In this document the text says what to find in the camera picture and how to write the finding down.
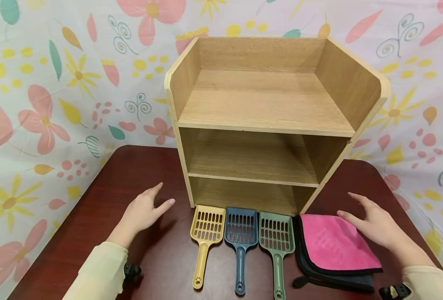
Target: wooden shelf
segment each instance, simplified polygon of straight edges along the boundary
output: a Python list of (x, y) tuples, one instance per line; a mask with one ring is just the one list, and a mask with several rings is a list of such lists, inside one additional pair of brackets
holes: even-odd
[[(195, 205), (234, 206), (285, 215), (296, 215), (303, 198), (295, 199), (291, 186), (257, 182), (190, 177)], [(314, 192), (313, 187), (304, 187)]]
[(201, 70), (178, 126), (352, 137), (314, 73)]
[(302, 135), (190, 128), (180, 134), (183, 142), (192, 139), (191, 177), (318, 186)]

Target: sleeve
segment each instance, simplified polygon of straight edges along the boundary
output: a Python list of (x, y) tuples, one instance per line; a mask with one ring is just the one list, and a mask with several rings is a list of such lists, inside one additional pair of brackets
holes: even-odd
[(411, 289), (407, 300), (443, 300), (443, 271), (427, 265), (403, 269), (403, 282)]
[(123, 291), (128, 250), (111, 242), (96, 246), (63, 300), (114, 300)]

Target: blue litter scoop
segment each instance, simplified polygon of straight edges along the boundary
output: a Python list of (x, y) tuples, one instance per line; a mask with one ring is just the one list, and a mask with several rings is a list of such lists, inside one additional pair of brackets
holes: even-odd
[(235, 293), (244, 295), (246, 250), (258, 243), (258, 214), (256, 210), (227, 207), (225, 241), (233, 245), (236, 251)]

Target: litter scoop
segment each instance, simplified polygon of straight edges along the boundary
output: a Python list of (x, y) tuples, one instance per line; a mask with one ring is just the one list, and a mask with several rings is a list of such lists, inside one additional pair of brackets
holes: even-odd
[(258, 215), (256, 210), (227, 207), (225, 218), (225, 241), (236, 251), (235, 293), (245, 294), (246, 250), (258, 243)]
[(193, 277), (193, 287), (197, 290), (203, 286), (208, 249), (212, 244), (220, 243), (223, 238), (225, 213), (224, 208), (205, 205), (196, 206), (190, 235), (192, 239), (198, 241), (200, 246)]
[(275, 299), (285, 300), (283, 257), (295, 250), (293, 224), (287, 215), (260, 212), (260, 245), (273, 257)]

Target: hand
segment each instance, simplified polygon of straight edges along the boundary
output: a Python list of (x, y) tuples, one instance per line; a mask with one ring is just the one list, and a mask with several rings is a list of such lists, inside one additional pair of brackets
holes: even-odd
[(410, 239), (396, 224), (391, 215), (375, 202), (354, 193), (349, 192), (348, 195), (364, 207), (366, 218), (360, 220), (354, 215), (341, 210), (336, 213), (339, 217), (353, 224), (367, 238), (389, 250), (393, 250), (397, 244), (405, 242), (407, 238)]
[(126, 208), (123, 217), (116, 225), (107, 241), (117, 243), (118, 245), (128, 249), (134, 236), (142, 230), (153, 225), (158, 218), (161, 217), (175, 203), (175, 199), (165, 201), (158, 208), (155, 208), (155, 196), (163, 186), (158, 183), (157, 186), (145, 190), (138, 195)]

